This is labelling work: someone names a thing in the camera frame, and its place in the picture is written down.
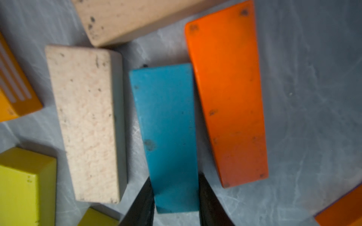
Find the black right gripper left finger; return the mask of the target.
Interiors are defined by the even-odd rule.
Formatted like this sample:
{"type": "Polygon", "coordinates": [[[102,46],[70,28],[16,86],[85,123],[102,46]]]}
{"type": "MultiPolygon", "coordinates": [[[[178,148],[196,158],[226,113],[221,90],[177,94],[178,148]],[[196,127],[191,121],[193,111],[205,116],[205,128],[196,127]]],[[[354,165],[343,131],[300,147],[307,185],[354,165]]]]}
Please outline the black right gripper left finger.
{"type": "Polygon", "coordinates": [[[153,226],[154,212],[154,192],[148,178],[119,226],[153,226]]]}

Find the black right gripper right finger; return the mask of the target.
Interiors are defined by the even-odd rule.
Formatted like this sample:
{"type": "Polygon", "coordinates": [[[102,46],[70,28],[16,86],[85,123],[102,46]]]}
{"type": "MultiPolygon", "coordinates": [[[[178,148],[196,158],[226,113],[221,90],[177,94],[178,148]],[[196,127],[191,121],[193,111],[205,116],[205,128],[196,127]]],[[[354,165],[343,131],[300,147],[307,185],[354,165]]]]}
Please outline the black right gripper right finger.
{"type": "Polygon", "coordinates": [[[199,218],[201,226],[234,226],[203,173],[199,173],[199,218]]]}

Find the orange block bottom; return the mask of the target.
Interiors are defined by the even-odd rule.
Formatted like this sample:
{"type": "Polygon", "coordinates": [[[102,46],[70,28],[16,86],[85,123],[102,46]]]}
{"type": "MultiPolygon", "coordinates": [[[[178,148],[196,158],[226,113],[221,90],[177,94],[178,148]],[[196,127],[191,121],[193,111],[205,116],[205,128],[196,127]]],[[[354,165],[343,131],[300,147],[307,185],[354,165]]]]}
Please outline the orange block bottom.
{"type": "Polygon", "coordinates": [[[361,226],[362,184],[316,214],[314,219],[319,226],[361,226]]]}

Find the long orange block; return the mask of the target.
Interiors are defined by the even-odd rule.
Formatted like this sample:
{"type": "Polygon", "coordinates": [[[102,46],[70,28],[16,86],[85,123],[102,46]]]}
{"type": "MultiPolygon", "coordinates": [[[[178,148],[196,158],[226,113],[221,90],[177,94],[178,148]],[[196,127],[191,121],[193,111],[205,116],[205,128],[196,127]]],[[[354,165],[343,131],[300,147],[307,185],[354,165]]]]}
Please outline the long orange block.
{"type": "Polygon", "coordinates": [[[253,1],[187,23],[185,37],[221,185],[229,188],[266,179],[253,1]]]}

